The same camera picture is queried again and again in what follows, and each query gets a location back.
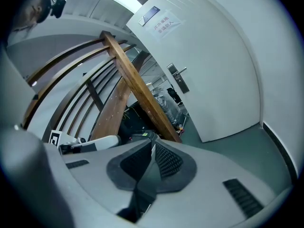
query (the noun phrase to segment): wooden post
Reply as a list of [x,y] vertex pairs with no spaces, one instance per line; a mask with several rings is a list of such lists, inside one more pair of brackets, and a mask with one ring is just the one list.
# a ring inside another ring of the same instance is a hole
[[103,31],[101,33],[101,38],[104,38],[104,44],[110,47],[108,53],[111,56],[116,57],[115,62],[117,69],[124,78],[126,84],[132,90],[139,104],[161,135],[167,140],[181,143],[181,139],[169,122],[169,119],[111,33]]
[[[142,51],[133,61],[133,65],[137,71],[141,69],[144,60],[148,56],[149,53]],[[131,89],[126,84],[125,80],[121,78],[114,91],[111,93],[109,100],[104,105],[90,140],[118,134],[130,93]]]
[[97,106],[98,110],[101,112],[104,108],[104,104],[102,103],[101,99],[99,98],[99,95],[96,92],[96,89],[91,80],[88,80],[86,82],[86,87],[89,90],[90,96],[92,97],[93,101],[95,102],[95,105]]

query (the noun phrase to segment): gray floor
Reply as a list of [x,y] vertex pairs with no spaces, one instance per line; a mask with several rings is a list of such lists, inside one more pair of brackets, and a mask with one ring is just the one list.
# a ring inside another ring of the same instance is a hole
[[220,140],[202,143],[190,118],[186,120],[182,142],[223,154],[260,178],[278,195],[291,186],[287,166],[268,134],[259,124]]

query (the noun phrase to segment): label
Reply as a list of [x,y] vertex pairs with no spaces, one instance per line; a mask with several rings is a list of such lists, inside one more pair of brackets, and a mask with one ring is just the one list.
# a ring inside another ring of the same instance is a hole
[[144,16],[141,17],[141,19],[138,21],[138,23],[141,26],[144,26],[159,11],[160,11],[159,8],[153,6]]
[[156,38],[162,39],[174,31],[182,22],[170,11],[158,15],[158,19],[147,30]]

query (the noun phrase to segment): white door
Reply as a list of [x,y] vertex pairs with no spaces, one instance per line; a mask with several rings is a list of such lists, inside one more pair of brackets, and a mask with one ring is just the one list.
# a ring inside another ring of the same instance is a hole
[[[139,19],[153,6],[160,11],[141,26]],[[165,36],[153,31],[164,18],[181,22],[171,30],[164,29]],[[260,95],[252,59],[239,33],[211,2],[149,0],[127,26],[173,84],[203,142],[259,122]],[[187,68],[181,76],[189,92],[181,91],[167,69],[171,63],[179,71]]]

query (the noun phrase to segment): baseboard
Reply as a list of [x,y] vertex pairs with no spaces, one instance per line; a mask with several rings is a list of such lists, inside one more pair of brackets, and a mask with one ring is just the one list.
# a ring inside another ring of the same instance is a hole
[[263,124],[263,129],[269,135],[269,137],[272,139],[272,141],[275,143],[278,150],[280,151],[280,153],[286,163],[286,166],[288,168],[288,171],[289,171],[289,174],[291,177],[291,182],[294,185],[295,182],[297,181],[298,177],[296,174],[295,166],[294,166],[289,154],[287,153],[286,149],[284,148],[282,143],[279,141],[279,139],[276,137],[276,135],[269,129],[269,127],[265,123]]

